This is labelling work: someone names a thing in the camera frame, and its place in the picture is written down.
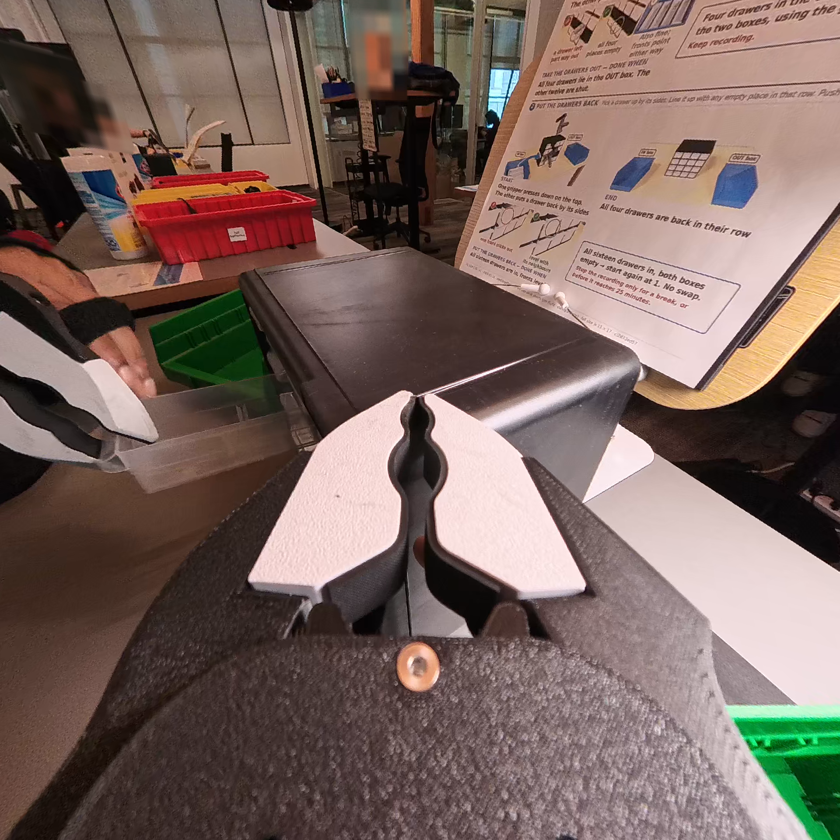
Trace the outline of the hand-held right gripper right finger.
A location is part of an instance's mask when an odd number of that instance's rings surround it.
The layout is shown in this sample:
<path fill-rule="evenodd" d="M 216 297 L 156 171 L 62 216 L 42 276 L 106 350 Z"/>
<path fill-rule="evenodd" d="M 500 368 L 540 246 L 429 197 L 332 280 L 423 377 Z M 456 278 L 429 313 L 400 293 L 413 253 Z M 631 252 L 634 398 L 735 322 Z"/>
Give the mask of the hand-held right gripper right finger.
<path fill-rule="evenodd" d="M 551 601 L 586 581 L 527 460 L 495 430 L 437 395 L 427 415 L 428 589 L 467 625 L 500 602 Z"/>

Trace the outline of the clear plastic drawer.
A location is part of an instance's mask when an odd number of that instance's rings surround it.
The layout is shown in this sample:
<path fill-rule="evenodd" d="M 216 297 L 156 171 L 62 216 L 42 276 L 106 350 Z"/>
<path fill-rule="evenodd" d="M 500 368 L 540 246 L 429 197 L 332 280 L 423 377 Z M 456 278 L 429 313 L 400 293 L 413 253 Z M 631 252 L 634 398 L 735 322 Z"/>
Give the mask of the clear plastic drawer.
<path fill-rule="evenodd" d="M 300 452 L 273 375 L 160 395 L 146 401 L 155 443 L 118 438 L 116 449 L 147 493 L 168 490 Z"/>

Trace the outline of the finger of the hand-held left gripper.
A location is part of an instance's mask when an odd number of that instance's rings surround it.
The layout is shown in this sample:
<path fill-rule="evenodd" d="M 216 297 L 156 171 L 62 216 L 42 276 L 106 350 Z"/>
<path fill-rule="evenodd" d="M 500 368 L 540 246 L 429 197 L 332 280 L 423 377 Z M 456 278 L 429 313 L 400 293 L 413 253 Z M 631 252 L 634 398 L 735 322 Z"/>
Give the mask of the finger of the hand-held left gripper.
<path fill-rule="evenodd" d="M 1 443 L 18 454 L 123 473 L 118 437 L 88 411 L 46 385 L 13 377 L 1 381 Z"/>
<path fill-rule="evenodd" d="M 147 444 L 159 437 L 144 404 L 109 362 L 72 360 L 6 313 L 1 315 L 1 363 L 22 380 L 45 385 L 96 417 L 109 432 Z"/>

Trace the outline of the red bag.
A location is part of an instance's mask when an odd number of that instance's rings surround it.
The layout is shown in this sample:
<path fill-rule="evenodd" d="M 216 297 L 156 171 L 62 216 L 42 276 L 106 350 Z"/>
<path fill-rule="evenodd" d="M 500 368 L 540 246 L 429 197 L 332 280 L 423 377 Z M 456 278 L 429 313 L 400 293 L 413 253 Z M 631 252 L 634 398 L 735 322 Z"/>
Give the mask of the red bag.
<path fill-rule="evenodd" d="M 54 256 L 54 244 L 41 234 L 19 229 L 1 234 L 1 249 L 26 249 L 42 256 Z"/>

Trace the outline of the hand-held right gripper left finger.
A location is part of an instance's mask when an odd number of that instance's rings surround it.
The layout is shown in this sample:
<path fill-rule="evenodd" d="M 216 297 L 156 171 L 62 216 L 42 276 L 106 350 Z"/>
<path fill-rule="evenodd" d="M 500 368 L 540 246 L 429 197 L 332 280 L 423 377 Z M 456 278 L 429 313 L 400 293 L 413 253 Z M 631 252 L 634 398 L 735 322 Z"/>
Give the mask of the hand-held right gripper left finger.
<path fill-rule="evenodd" d="M 360 620 L 397 592 L 408 544 L 399 477 L 415 401 L 397 392 L 315 447 L 248 574 L 255 591 L 331 604 L 346 621 Z"/>

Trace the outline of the red bin white label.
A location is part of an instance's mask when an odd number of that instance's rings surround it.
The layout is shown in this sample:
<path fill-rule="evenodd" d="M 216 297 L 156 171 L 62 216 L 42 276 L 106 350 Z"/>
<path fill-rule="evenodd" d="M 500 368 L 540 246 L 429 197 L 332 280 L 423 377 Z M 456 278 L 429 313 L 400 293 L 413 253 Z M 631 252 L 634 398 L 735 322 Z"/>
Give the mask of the red bin white label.
<path fill-rule="evenodd" d="M 316 201 L 275 190 L 137 205 L 135 217 L 168 265 L 312 242 Z"/>

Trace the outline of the light desk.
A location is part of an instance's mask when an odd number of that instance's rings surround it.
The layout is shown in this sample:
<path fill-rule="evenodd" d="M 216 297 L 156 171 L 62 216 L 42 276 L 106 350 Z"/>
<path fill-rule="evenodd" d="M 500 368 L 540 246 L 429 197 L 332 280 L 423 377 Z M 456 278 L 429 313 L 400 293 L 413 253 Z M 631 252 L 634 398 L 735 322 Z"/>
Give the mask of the light desk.
<path fill-rule="evenodd" d="M 728 701 L 837 705 L 838 571 L 677 466 L 778 468 L 804 446 L 788 422 L 770 398 L 689 412 L 635 395 L 623 425 L 654 460 L 589 506 L 710 619 L 733 664 L 772 685 L 741 688 L 731 670 Z M 173 570 L 288 459 L 152 495 L 58 465 L 2 506 L 2 838 L 75 746 Z"/>

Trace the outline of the black sheet clip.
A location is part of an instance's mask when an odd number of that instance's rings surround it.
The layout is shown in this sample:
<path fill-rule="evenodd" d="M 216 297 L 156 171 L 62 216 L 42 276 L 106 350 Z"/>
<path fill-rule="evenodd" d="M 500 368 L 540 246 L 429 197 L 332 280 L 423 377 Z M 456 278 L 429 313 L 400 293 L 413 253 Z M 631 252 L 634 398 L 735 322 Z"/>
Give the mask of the black sheet clip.
<path fill-rule="evenodd" d="M 786 305 L 786 303 L 795 294 L 795 288 L 787 285 L 780 290 L 780 292 L 772 299 L 772 301 L 764 307 L 763 310 L 751 321 L 745 329 L 740 341 L 737 344 L 737 349 L 746 349 L 755 341 L 756 337 L 761 334 L 767 324 L 776 316 L 776 314 Z"/>

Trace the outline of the black floor stand pole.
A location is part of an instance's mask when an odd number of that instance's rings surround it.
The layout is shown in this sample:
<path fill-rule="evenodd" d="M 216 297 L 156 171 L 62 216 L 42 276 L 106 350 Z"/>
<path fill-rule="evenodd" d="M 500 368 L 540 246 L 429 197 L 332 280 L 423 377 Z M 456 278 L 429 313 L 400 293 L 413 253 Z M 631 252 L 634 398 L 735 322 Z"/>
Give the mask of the black floor stand pole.
<path fill-rule="evenodd" d="M 267 4 L 274 8 L 278 14 L 285 14 L 288 16 L 288 23 L 290 27 L 291 36 L 293 39 L 295 57 L 297 60 L 298 79 L 301 88 L 301 101 L 306 112 L 306 119 L 308 125 L 309 135 L 309 150 L 312 161 L 312 167 L 316 176 L 318 185 L 318 194 L 322 210 L 322 221 L 324 224 L 330 226 L 329 212 L 326 194 L 324 191 L 324 184 L 322 179 L 322 169 L 319 159 L 318 138 L 319 131 L 316 129 L 315 120 L 312 113 L 312 102 L 310 91 L 308 88 L 307 66 L 304 61 L 304 50 L 302 49 L 300 31 L 298 26 L 298 15 L 303 14 L 312 9 L 313 2 L 304 1 L 267 1 Z"/>

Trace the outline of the green plastic bin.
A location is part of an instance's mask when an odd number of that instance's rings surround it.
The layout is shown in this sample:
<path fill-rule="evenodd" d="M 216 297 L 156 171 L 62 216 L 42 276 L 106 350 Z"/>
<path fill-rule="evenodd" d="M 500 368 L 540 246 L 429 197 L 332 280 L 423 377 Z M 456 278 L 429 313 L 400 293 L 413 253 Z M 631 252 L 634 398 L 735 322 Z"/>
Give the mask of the green plastic bin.
<path fill-rule="evenodd" d="M 839 838 L 839 706 L 728 706 L 753 757 L 811 839 Z"/>
<path fill-rule="evenodd" d="M 191 388 L 244 382 L 271 373 L 240 290 L 150 327 L 165 377 Z"/>

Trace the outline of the black drawer cabinet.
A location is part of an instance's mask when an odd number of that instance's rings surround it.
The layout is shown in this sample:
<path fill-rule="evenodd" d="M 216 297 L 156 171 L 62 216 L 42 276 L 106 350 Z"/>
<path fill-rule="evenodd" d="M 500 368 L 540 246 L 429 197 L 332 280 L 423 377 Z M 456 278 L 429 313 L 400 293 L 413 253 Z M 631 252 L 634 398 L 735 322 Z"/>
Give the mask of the black drawer cabinet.
<path fill-rule="evenodd" d="M 253 269 L 239 286 L 319 438 L 409 391 L 479 419 L 583 501 L 654 460 L 619 425 L 633 351 L 412 248 Z"/>

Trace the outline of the red plastic bin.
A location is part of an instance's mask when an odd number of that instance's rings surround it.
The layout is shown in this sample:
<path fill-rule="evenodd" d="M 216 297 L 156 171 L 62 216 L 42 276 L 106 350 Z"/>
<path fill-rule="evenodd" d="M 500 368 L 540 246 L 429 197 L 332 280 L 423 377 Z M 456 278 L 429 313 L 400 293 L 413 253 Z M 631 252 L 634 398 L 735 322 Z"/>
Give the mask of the red plastic bin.
<path fill-rule="evenodd" d="M 176 188 L 184 186 L 205 186 L 221 185 L 230 186 L 236 184 L 268 184 L 269 176 L 262 171 L 230 171 L 230 172 L 204 172 L 182 175 L 162 175 L 152 179 L 153 188 Z"/>

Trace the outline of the black office chair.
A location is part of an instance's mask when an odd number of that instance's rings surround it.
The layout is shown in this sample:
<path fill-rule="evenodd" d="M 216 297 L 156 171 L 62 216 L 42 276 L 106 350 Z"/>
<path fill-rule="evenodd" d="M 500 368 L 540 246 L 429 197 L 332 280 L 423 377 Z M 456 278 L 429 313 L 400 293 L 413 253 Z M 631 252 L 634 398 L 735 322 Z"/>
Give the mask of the black office chair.
<path fill-rule="evenodd" d="M 364 189 L 365 196 L 374 202 L 377 211 L 373 238 L 383 248 L 387 235 L 391 233 L 400 235 L 407 244 L 411 244 L 414 228 L 401 219 L 400 210 L 428 199 L 425 161 L 432 125 L 432 117 L 415 116 L 409 126 L 410 131 L 403 133 L 396 159 L 399 183 L 374 182 Z"/>

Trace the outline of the dark blue backpack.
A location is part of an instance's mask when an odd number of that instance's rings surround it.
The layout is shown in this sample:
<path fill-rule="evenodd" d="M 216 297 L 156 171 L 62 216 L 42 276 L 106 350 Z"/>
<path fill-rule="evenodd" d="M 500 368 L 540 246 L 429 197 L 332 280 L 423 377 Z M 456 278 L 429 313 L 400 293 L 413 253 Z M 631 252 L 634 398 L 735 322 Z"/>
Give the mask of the dark blue backpack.
<path fill-rule="evenodd" d="M 420 91 L 428 96 L 435 96 L 442 102 L 454 105 L 458 102 L 460 85 L 453 73 L 443 67 L 424 62 L 408 63 L 409 90 Z"/>

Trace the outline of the set of clear drawers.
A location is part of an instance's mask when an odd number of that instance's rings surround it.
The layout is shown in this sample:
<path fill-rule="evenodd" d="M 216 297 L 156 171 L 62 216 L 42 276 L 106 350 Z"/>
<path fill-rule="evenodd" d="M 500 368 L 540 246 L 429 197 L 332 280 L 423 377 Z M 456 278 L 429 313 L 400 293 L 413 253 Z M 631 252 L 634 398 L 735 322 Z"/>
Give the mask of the set of clear drawers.
<path fill-rule="evenodd" d="M 300 451 L 312 451 L 320 440 L 319 431 L 273 350 L 267 352 L 266 362 L 278 380 L 280 407 L 286 417 L 293 443 Z"/>

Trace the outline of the white curved object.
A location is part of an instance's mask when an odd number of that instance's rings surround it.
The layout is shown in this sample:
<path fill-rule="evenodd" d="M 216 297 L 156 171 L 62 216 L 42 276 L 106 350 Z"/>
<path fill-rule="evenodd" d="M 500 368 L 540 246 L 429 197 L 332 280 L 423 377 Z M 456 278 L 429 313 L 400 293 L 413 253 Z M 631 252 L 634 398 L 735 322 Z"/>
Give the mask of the white curved object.
<path fill-rule="evenodd" d="M 204 139 L 204 136 L 216 129 L 219 129 L 226 123 L 226 120 L 213 121 L 193 132 L 191 131 L 191 124 L 195 111 L 196 107 L 194 105 L 190 103 L 185 103 L 183 107 L 185 142 L 183 146 L 182 161 L 184 165 L 186 165 L 188 168 L 193 166 L 198 149 L 201 145 L 201 142 Z"/>

